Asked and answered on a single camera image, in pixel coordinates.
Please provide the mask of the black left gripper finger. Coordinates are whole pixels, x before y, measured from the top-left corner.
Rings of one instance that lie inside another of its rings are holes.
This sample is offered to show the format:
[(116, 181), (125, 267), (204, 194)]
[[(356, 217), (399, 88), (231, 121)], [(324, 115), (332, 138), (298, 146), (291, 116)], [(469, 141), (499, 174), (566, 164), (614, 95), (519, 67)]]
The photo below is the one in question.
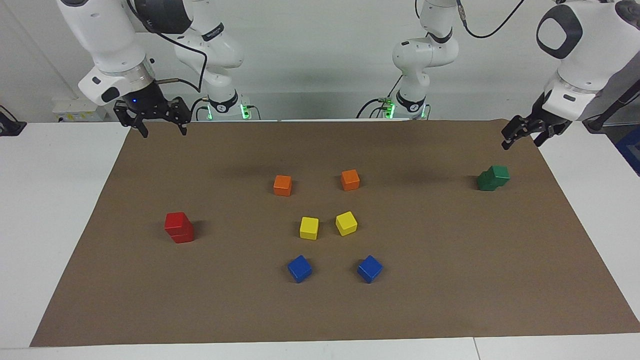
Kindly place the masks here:
[(507, 151), (519, 139), (530, 136), (530, 119), (514, 116), (502, 129), (502, 136), (502, 148)]
[(539, 126), (539, 134), (534, 139), (534, 145), (541, 147), (553, 136), (555, 136), (554, 126), (552, 124), (542, 124)]

